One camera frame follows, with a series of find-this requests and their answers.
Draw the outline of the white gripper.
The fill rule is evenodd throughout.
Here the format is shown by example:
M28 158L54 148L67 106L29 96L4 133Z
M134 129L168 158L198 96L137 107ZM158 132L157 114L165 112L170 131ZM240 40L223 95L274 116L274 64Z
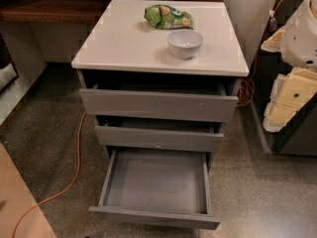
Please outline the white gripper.
M297 66L288 75L279 74L273 83L263 126L274 133L317 93L317 19L311 5L298 7L285 26L262 43L261 50L281 53L284 62Z

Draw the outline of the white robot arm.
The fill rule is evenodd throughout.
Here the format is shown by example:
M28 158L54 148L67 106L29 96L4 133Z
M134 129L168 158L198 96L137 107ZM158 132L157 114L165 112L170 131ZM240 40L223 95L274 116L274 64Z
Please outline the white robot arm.
M304 0L261 49L280 53L292 66L287 75L277 75L265 108L263 126L274 133L317 93L317 0Z

